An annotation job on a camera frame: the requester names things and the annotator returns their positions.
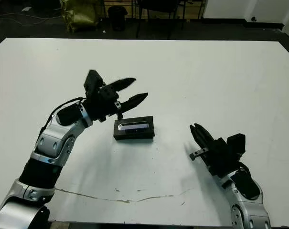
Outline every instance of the yellow bag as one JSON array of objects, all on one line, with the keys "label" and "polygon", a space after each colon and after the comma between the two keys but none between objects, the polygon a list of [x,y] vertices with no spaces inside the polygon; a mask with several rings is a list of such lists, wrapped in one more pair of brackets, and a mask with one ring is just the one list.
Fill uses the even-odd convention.
[{"label": "yellow bag", "polygon": [[98,24],[96,8],[99,0],[60,0],[67,30],[95,27]]}]

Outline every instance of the white table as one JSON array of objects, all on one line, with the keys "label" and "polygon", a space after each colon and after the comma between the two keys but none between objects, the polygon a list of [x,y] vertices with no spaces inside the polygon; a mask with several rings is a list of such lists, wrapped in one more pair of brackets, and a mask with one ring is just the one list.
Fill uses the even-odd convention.
[{"label": "white table", "polygon": [[289,53],[278,42],[9,38],[0,44],[0,203],[57,105],[84,95],[89,69],[105,82],[137,81],[125,117],[154,116],[155,138],[115,141],[114,117],[77,140],[50,220],[229,226],[229,205],[189,125],[215,138],[244,133],[249,166],[272,226],[289,226]]}]

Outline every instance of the black trash bin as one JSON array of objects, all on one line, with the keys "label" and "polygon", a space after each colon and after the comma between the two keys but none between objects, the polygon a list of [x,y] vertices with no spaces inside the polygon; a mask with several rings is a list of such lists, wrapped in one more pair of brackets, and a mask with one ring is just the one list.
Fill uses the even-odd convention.
[{"label": "black trash bin", "polygon": [[125,30],[125,15],[127,15],[127,11],[123,6],[109,7],[108,16],[114,31]]}]

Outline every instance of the black cable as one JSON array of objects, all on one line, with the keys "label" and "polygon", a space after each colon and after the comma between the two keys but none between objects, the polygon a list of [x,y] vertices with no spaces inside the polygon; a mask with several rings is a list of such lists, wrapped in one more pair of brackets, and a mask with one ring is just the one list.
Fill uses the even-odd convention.
[{"label": "black cable", "polygon": [[69,103],[74,102],[74,101],[77,101],[77,100],[82,101],[82,100],[84,100],[84,99],[86,99],[86,98],[78,97],[78,98],[70,99],[70,100],[68,100],[67,102],[65,102],[65,103],[59,105],[58,107],[56,107],[56,108],[51,112],[51,114],[50,114],[50,116],[48,117],[45,125],[40,129],[40,132],[39,132],[39,134],[38,134],[38,138],[37,138],[36,142],[38,141],[39,136],[41,135],[41,133],[47,128],[50,120],[52,119],[52,115],[55,113],[55,111],[57,111],[59,108],[61,108],[62,106],[66,105],[66,104],[69,104]]}]

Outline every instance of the scratch mark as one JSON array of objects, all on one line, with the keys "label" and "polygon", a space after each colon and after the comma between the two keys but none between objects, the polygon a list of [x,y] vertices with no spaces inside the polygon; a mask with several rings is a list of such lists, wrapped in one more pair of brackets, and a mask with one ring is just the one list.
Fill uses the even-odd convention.
[{"label": "scratch mark", "polygon": [[156,198],[166,198],[166,197],[177,197],[177,196],[180,196],[190,190],[193,190],[195,189],[194,187],[193,188],[190,188],[190,189],[187,189],[185,191],[183,191],[182,193],[178,194],[178,195],[164,195],[164,196],[156,196],[156,197],[147,197],[147,198],[144,198],[144,199],[138,199],[138,200],[130,200],[130,199],[127,199],[127,200],[122,200],[122,199],[105,199],[105,198],[98,198],[98,197],[94,197],[94,196],[89,196],[89,195],[85,195],[85,194],[81,194],[81,193],[77,193],[77,192],[71,192],[71,191],[67,191],[67,190],[64,190],[64,189],[59,189],[59,188],[55,188],[55,190],[57,191],[61,191],[61,192],[65,192],[65,193],[69,193],[69,194],[75,194],[75,195],[78,195],[78,196],[81,196],[81,197],[87,197],[87,198],[91,198],[91,199],[99,199],[99,200],[105,200],[105,201],[111,201],[111,202],[122,202],[122,203],[126,203],[126,204],[129,204],[131,202],[142,202],[142,201],[145,201],[145,200],[149,200],[149,199],[156,199]]},{"label": "scratch mark", "polygon": [[85,194],[81,194],[81,193],[77,193],[77,192],[70,192],[70,191],[67,191],[64,189],[58,189],[58,188],[56,188],[55,190],[65,192],[65,193],[75,194],[75,195],[78,195],[81,197],[88,197],[88,198],[92,198],[92,199],[99,199],[99,200],[105,200],[105,201],[111,201],[111,202],[122,202],[122,203],[126,203],[126,204],[129,204],[131,202],[130,200],[98,198],[98,197],[93,197],[93,196],[89,196],[89,195],[85,195]]}]

